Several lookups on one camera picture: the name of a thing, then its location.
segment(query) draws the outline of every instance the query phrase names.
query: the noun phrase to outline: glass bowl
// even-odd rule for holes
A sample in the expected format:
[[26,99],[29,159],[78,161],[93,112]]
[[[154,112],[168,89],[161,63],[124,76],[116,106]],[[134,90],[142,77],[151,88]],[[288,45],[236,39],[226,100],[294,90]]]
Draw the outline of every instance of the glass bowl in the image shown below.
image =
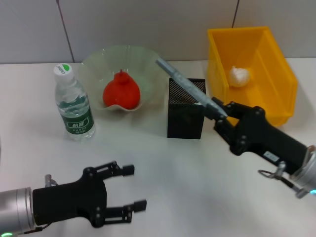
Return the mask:
[[[91,54],[78,69],[79,81],[97,110],[135,111],[145,103],[163,103],[167,74],[156,64],[158,54],[140,46],[115,45]],[[127,72],[138,84],[141,99],[138,106],[127,110],[103,103],[103,90],[120,70]]]

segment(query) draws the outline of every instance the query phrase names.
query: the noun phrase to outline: yellow plastic bin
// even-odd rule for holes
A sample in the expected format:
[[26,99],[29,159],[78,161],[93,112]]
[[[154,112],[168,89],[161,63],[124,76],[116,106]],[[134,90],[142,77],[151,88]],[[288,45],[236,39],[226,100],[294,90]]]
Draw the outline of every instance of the yellow plastic bin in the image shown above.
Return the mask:
[[[213,96],[260,106],[267,120],[280,126],[293,116],[297,80],[268,27],[208,30],[210,41],[208,79]],[[250,81],[244,87],[229,86],[233,66],[246,68]]]

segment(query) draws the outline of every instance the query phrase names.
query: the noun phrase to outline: plastic bottle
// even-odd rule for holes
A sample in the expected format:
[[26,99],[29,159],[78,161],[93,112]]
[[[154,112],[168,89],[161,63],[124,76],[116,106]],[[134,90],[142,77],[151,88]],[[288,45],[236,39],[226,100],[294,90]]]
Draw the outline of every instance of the plastic bottle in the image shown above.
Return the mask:
[[89,139],[95,126],[86,92],[69,64],[58,64],[54,74],[56,105],[70,138],[75,141]]

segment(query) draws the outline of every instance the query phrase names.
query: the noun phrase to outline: garlic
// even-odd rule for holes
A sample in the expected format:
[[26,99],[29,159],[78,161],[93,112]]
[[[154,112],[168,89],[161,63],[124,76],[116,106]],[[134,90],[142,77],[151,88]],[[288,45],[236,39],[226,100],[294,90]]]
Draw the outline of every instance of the garlic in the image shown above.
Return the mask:
[[244,68],[236,68],[233,66],[229,73],[229,85],[235,87],[245,86],[250,79],[250,74],[247,69]]

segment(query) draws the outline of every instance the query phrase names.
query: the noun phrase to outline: mesh container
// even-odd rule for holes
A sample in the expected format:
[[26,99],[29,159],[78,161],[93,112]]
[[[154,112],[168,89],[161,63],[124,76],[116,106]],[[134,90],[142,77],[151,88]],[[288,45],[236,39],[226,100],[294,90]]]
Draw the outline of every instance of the mesh container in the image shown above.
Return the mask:
[[[205,79],[189,79],[205,93]],[[169,79],[168,138],[200,139],[204,106]]]

